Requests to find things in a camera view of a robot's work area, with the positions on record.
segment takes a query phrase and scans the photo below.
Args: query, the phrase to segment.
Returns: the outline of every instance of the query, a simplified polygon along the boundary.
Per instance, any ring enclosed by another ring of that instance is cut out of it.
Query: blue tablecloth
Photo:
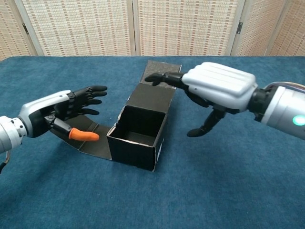
[[[305,57],[13,57],[0,62],[0,115],[99,84],[108,95],[94,106],[101,114],[88,117],[112,126],[148,60],[182,64],[182,72],[222,63],[255,74],[261,87],[305,84]],[[155,172],[82,154],[50,132],[24,138],[0,175],[0,228],[305,228],[305,141],[251,113],[188,138],[210,111],[177,90]]]

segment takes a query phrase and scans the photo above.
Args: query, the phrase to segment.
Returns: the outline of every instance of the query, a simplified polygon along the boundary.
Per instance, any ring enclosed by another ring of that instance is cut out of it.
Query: orange fingertip
[[[100,136],[93,132],[81,131],[79,129],[72,128],[69,133],[69,139],[74,139],[77,141],[98,141]]]

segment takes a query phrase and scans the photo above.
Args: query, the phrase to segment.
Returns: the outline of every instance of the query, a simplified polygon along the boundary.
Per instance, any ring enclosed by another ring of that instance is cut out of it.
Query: box flap
[[[83,142],[69,139],[67,136],[51,129],[50,131],[57,137],[62,139],[67,144],[78,149],[80,152],[97,156],[100,158],[111,160],[110,149],[108,146],[107,133],[110,127],[99,125],[84,115],[77,116],[76,118],[65,121],[71,127],[75,127],[81,131],[92,131],[100,136],[96,142]]]
[[[130,95],[126,105],[166,113],[174,93],[175,89],[172,88],[153,87],[140,83]]]
[[[164,82],[152,86],[145,78],[155,72],[179,72],[181,65],[166,62],[148,61],[140,83],[130,95],[126,105],[143,109],[168,112],[176,88]]]
[[[173,64],[173,63],[167,63],[167,62],[158,62],[158,61],[151,61],[149,60],[147,62],[147,65],[145,67],[144,73],[142,75],[142,78],[140,80],[140,83],[151,85],[152,82],[146,82],[145,78],[149,76],[152,73],[163,73],[163,72],[180,72],[181,65],[179,64]],[[172,88],[175,89],[175,87],[170,86],[164,82],[160,83],[158,86],[155,87],[165,87],[165,88]]]

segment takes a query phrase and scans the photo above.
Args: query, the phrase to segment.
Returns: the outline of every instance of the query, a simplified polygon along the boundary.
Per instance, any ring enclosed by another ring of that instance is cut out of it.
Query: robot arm
[[[153,73],[145,80],[153,86],[165,82],[181,88],[195,103],[213,107],[204,124],[188,132],[189,137],[205,135],[226,113],[250,111],[256,121],[305,139],[303,85],[274,82],[259,88],[253,74],[213,62],[204,62],[187,73]]]
[[[97,141],[97,134],[72,128],[64,121],[79,115],[98,115],[99,112],[85,107],[101,104],[95,97],[105,96],[106,90],[106,86],[91,86],[75,92],[60,91],[24,104],[16,118],[1,116],[0,154],[7,152],[7,158],[0,165],[0,172],[9,161],[10,151],[21,145],[24,137],[36,138],[52,128],[69,139]]]

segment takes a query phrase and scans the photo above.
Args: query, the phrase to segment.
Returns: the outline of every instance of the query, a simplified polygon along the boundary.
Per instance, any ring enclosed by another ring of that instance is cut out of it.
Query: cable
[[[0,164],[0,173],[2,169],[8,164],[9,161],[10,161],[10,150],[6,152],[5,161]]]
[[[305,93],[305,85],[299,84],[299,83],[293,83],[293,82],[273,82],[270,83],[269,85],[267,85],[265,87],[265,89],[268,89],[272,86],[283,86],[283,87],[290,87],[293,88],[295,90],[301,91],[303,93]]]

